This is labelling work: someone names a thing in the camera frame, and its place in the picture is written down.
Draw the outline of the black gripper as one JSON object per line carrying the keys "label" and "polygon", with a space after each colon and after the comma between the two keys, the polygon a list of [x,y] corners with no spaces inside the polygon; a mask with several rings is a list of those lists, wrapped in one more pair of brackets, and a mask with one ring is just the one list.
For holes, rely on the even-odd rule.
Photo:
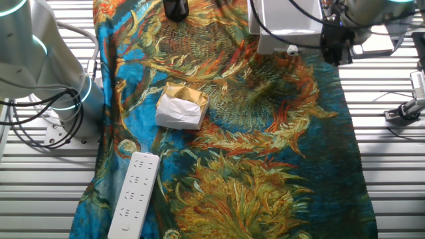
{"label": "black gripper", "polygon": [[323,50],[324,60],[332,65],[346,65],[352,63],[352,57],[349,49],[342,49],[339,53],[337,48],[351,48],[353,45],[352,30],[333,23],[323,25],[321,34],[321,49]]}

